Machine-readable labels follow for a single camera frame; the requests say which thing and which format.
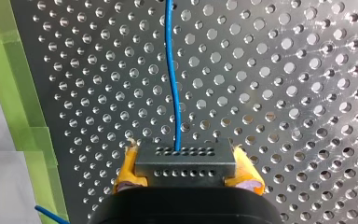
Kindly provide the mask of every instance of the black object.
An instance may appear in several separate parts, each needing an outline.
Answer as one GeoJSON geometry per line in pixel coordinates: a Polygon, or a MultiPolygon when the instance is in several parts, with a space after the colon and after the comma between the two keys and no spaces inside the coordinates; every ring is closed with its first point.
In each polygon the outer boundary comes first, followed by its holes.
{"type": "Polygon", "coordinates": [[[183,145],[181,151],[174,151],[172,144],[143,139],[135,162],[136,176],[147,177],[149,187],[224,187],[224,179],[235,175],[228,139],[183,145]]]}
{"type": "Polygon", "coordinates": [[[103,200],[89,224],[279,224],[265,198],[235,188],[135,188],[103,200]]]}

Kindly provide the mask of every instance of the circular hole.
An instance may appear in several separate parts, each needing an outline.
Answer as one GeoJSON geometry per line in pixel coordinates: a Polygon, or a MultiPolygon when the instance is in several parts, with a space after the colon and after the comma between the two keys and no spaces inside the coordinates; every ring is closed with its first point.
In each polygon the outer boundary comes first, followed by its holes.
{"type": "Polygon", "coordinates": [[[208,33],[206,34],[208,39],[214,40],[217,37],[217,31],[215,29],[209,29],[208,33]]]}
{"type": "Polygon", "coordinates": [[[281,184],[284,181],[283,175],[275,175],[274,176],[274,182],[277,184],[281,184]]]}
{"type": "Polygon", "coordinates": [[[327,150],[324,150],[324,149],[320,150],[319,153],[318,153],[318,157],[321,160],[326,160],[329,156],[330,156],[330,153],[327,150]]]}
{"type": "Polygon", "coordinates": [[[263,29],[265,26],[266,26],[266,22],[265,22],[263,19],[261,19],[261,18],[255,19],[255,21],[254,21],[254,28],[255,28],[257,31],[260,31],[260,30],[263,29]]]}
{"type": "Polygon", "coordinates": [[[279,162],[281,162],[281,160],[282,160],[282,157],[278,154],[274,154],[271,156],[271,161],[273,163],[279,163],[279,162]]]}
{"type": "Polygon", "coordinates": [[[214,171],[214,170],[211,170],[208,172],[208,176],[215,176],[215,174],[216,174],[216,171],[214,171]]]}
{"type": "Polygon", "coordinates": [[[347,169],[345,170],[345,177],[347,177],[348,179],[353,178],[354,176],[356,176],[356,172],[352,169],[347,169]]]}
{"type": "Polygon", "coordinates": [[[309,199],[310,199],[310,196],[306,192],[301,192],[300,194],[298,194],[298,200],[301,201],[302,203],[306,202],[309,199]]]}

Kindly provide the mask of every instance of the gray metal surface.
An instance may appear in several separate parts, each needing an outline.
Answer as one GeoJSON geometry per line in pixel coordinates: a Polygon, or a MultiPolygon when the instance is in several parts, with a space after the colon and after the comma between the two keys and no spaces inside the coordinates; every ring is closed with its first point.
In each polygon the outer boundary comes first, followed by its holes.
{"type": "Polygon", "coordinates": [[[235,160],[228,139],[220,142],[172,144],[142,141],[135,163],[135,174],[145,176],[151,187],[224,186],[224,179],[235,175],[235,160]]]}
{"type": "MultiPolygon", "coordinates": [[[[172,141],[164,4],[12,0],[74,223],[127,137],[172,141]]],[[[181,0],[173,22],[184,135],[243,144],[286,223],[357,224],[358,0],[181,0]]]]}

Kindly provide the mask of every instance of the blue cable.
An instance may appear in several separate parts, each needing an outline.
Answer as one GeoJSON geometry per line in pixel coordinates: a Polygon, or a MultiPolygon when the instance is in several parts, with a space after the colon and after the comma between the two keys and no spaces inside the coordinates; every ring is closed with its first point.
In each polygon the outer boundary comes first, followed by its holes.
{"type": "Polygon", "coordinates": [[[173,97],[173,110],[175,112],[175,151],[180,151],[182,143],[182,117],[180,113],[179,91],[176,86],[175,67],[173,65],[172,50],[172,7],[173,0],[167,0],[165,5],[165,51],[167,54],[168,73],[170,75],[171,91],[173,97]]]}
{"type": "Polygon", "coordinates": [[[51,218],[52,220],[56,221],[59,224],[70,224],[68,221],[52,214],[48,209],[41,207],[39,205],[35,206],[34,209],[40,213],[42,213],[43,215],[51,218]]]}

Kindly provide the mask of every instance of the perforated metal sheet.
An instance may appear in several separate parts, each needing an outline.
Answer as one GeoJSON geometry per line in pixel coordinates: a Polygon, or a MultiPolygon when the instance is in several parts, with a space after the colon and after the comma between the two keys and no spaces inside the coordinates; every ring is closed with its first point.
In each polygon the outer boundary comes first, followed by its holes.
{"type": "MultiPolygon", "coordinates": [[[[127,137],[172,142],[164,4],[12,0],[73,223],[110,193],[127,137]]],[[[358,223],[358,0],[173,16],[184,135],[243,144],[286,223],[358,223]]]]}

